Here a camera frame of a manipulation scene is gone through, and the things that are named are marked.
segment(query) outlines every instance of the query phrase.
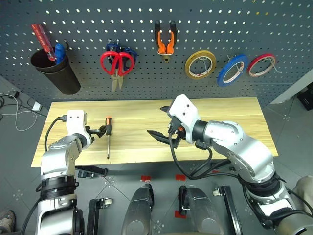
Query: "wooden table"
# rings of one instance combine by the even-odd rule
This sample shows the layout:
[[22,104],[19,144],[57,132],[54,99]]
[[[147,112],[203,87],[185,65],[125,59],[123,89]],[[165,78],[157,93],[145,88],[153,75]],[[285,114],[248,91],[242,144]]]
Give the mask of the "wooden table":
[[[192,99],[202,120],[230,120],[241,125],[250,136],[262,141],[277,156],[277,151],[268,130],[256,97]],[[172,161],[170,147],[157,142],[147,130],[167,134],[170,118],[160,107],[170,105],[171,100],[127,100],[127,101],[75,101],[53,102],[45,121],[32,167],[40,167],[44,153],[45,133],[52,121],[68,109],[83,109],[88,114],[87,125],[98,129],[105,125],[105,117],[113,119],[110,159],[107,160],[107,137],[98,138],[76,160],[76,165],[104,165],[118,163],[142,163]],[[51,144],[67,135],[66,123],[58,121],[48,137]],[[179,160],[204,160],[208,152],[197,149],[182,140],[176,150]],[[213,151],[213,159],[225,158]]]

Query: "wheel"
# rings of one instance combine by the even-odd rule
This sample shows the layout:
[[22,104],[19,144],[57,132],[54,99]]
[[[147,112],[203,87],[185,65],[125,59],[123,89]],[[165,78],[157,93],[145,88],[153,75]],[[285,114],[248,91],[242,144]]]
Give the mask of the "wheel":
[[187,211],[182,209],[183,207],[184,208],[187,207],[187,205],[185,204],[186,194],[187,194],[186,186],[184,185],[180,186],[178,190],[178,202],[179,202],[178,211],[181,216],[186,216],[187,214]]

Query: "tool holder cup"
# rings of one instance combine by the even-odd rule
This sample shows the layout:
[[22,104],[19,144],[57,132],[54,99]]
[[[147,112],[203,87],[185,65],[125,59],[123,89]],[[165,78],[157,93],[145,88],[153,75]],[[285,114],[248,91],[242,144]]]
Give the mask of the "tool holder cup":
[[30,62],[35,68],[44,74],[63,94],[75,94],[80,89],[80,83],[77,80],[71,66],[69,65],[68,57],[55,64],[50,61],[47,54],[42,49],[37,51],[30,59]]

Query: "screwdriver handle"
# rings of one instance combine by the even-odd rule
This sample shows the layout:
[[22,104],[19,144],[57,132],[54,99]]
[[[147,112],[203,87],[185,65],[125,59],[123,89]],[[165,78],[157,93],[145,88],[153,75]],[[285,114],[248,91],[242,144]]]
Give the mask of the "screwdriver handle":
[[112,118],[111,117],[106,117],[106,135],[110,136],[111,135],[111,130],[112,130]]

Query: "gray floor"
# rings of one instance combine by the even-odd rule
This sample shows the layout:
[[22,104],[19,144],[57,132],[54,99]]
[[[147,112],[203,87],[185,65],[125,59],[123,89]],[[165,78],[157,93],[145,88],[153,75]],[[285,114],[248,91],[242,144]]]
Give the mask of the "gray floor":
[[[7,88],[1,85],[0,91],[5,92]],[[28,99],[27,96],[22,98],[24,101]],[[6,107],[1,111],[13,112],[14,108]],[[288,187],[293,188],[302,176],[313,174],[313,110],[305,110],[298,99],[293,98],[283,104],[269,105],[263,112],[280,155],[274,160],[276,171],[287,180]],[[31,123],[31,118],[26,115],[20,117],[20,127]],[[40,169],[30,168],[30,165],[44,121],[45,117],[38,117],[35,126],[25,132],[15,130],[14,116],[4,117],[0,121],[0,211],[11,209],[15,212],[17,230],[21,228],[23,220],[39,197],[35,187],[40,183]],[[183,164],[186,168],[193,168],[198,162],[188,161]],[[80,186],[76,190],[78,206],[84,211],[86,220],[90,199],[113,199],[113,204],[100,212],[100,235],[120,233],[129,200],[143,184],[140,181],[141,175],[151,176],[155,191],[156,204],[152,212],[154,234],[193,230],[189,217],[174,217],[178,206],[177,192],[182,184],[195,185],[212,197],[225,227],[225,234],[230,232],[227,229],[224,200],[212,196],[212,190],[221,185],[231,185],[244,234],[274,234],[273,230],[266,231],[259,225],[244,201],[240,185],[234,179],[213,177],[179,182],[175,180],[179,171],[173,163],[117,164],[107,167],[110,174],[106,178],[79,179]],[[33,234],[35,224],[36,214],[32,215],[29,222],[29,234]]]

